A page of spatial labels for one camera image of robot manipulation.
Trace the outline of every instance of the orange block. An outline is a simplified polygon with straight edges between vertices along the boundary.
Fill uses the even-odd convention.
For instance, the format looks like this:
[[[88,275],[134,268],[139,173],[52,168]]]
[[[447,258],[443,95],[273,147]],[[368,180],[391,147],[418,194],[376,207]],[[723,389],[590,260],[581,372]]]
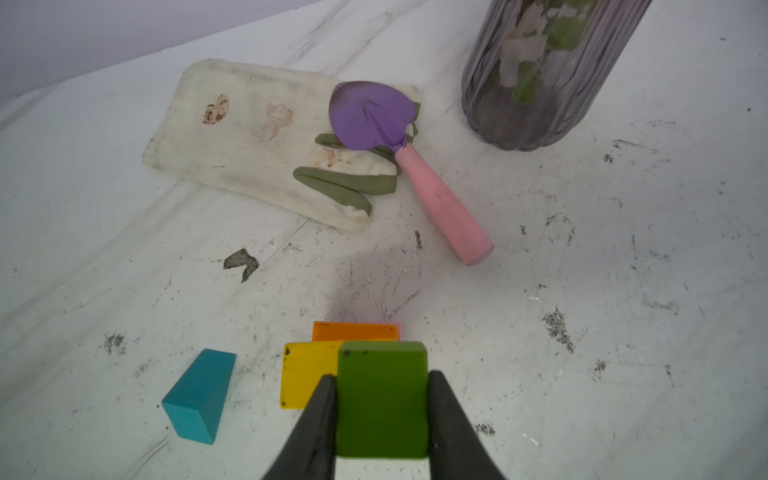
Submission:
[[[312,341],[400,340],[399,323],[315,322]]]

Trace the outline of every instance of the wall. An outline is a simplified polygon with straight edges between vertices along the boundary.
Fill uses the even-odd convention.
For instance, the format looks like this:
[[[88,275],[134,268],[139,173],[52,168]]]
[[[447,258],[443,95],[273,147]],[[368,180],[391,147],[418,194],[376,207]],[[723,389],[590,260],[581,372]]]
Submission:
[[[315,1],[0,0],[0,99]]]

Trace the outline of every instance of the teal block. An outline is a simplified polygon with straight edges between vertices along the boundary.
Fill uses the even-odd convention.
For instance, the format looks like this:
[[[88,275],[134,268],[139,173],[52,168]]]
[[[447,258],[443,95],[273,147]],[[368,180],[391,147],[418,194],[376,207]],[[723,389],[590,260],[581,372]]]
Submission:
[[[214,444],[235,357],[203,350],[163,398],[163,409],[182,439]]]
[[[344,342],[336,378],[336,454],[424,458],[427,349],[420,342]]]

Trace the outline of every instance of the blue block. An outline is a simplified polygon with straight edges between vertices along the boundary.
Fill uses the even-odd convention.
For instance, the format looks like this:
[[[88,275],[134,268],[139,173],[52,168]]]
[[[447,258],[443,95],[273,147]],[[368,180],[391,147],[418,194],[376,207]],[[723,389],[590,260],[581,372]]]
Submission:
[[[163,399],[170,423],[182,439],[214,444],[235,357],[203,350]]]

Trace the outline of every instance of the white marble surface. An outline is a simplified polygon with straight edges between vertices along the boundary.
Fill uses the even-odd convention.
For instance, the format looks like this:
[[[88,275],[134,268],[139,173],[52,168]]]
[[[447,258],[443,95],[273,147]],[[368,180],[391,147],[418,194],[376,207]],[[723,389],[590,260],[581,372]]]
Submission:
[[[403,322],[509,478],[765,478],[768,4],[656,1],[584,121],[529,154],[477,141],[458,105],[487,4],[326,0],[6,105],[3,478],[259,478],[297,418],[282,345],[319,319]],[[209,57],[417,84],[419,149],[493,256],[461,265],[407,181],[355,235],[145,167]],[[243,247],[245,283],[221,266]],[[238,355],[213,446],[157,407],[205,347]],[[340,459],[336,477],[428,472]]]

